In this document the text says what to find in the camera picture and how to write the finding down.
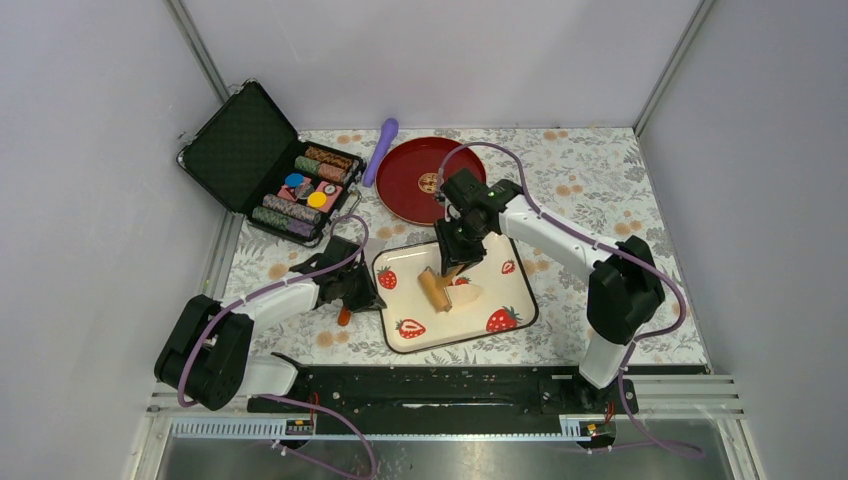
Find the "wooden dough roller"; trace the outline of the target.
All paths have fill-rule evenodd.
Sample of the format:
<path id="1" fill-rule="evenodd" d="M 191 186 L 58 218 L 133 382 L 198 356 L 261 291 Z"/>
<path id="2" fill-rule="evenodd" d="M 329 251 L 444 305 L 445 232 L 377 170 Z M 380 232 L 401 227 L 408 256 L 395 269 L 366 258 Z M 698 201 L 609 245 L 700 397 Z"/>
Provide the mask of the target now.
<path id="1" fill-rule="evenodd" d="M 460 266 L 455 266 L 449 268 L 446 274 L 440 274 L 433 268 L 426 267 L 418 275 L 419 286 L 436 312 L 448 312 L 451 310 L 452 302 L 447 288 L 453 285 L 453 280 L 460 270 Z"/>

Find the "strawberry pattern white tray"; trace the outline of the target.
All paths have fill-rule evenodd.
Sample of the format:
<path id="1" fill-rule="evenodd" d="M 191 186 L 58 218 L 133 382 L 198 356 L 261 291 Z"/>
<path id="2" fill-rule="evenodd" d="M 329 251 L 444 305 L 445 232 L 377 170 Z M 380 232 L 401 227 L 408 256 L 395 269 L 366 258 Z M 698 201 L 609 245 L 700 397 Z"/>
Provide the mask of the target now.
<path id="1" fill-rule="evenodd" d="M 525 328 L 536 321 L 538 305 L 514 242 L 491 234 L 483 245 L 487 250 L 484 260 L 453 280 L 453 285 L 479 285 L 481 297 L 448 312 L 434 310 L 417 280 L 426 267 L 439 272 L 437 242 L 386 250 L 376 256 L 372 271 L 386 302 L 380 316 L 392 351 L 429 350 Z"/>

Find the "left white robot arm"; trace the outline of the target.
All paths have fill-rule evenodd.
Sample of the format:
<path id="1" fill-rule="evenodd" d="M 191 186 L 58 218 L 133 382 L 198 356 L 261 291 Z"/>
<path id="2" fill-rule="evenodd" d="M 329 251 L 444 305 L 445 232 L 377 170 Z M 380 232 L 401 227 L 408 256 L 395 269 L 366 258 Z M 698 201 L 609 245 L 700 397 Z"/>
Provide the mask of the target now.
<path id="1" fill-rule="evenodd" d="M 186 405 L 216 411 L 237 396 L 270 394 L 288 411 L 309 401 L 299 367 L 279 355 L 250 355 L 253 340 L 284 321 L 339 301 L 351 312 L 379 310 L 360 246 L 332 237 L 321 253 L 243 298 L 189 299 L 154 364 L 155 378 L 182 392 Z"/>

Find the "small dough piece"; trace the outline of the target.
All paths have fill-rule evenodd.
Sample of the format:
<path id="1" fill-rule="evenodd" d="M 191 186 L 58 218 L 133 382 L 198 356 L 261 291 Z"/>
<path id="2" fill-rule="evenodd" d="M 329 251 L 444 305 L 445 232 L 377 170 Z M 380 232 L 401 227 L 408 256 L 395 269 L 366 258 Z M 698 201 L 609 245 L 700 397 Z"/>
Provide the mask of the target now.
<path id="1" fill-rule="evenodd" d="M 450 285 L 445 288 L 450 308 L 457 308 L 478 300 L 483 289 L 476 284 Z"/>

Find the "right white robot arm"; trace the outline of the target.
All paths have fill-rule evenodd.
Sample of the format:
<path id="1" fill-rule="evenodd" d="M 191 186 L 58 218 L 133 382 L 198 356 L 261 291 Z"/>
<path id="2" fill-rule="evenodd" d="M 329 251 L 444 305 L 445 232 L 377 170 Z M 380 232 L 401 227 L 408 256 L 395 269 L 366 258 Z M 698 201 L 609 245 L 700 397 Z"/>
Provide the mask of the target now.
<path id="1" fill-rule="evenodd" d="M 467 169 L 440 184 L 446 216 L 435 224 L 440 272 L 459 275 L 486 256 L 494 234 L 540 249 L 586 285 L 587 320 L 594 331 L 573 386 L 575 402 L 597 412 L 613 398 L 612 382 L 639 329 L 651 320 L 665 292 L 647 243 L 595 239 L 589 231 L 534 204 L 510 180 L 488 186 Z"/>

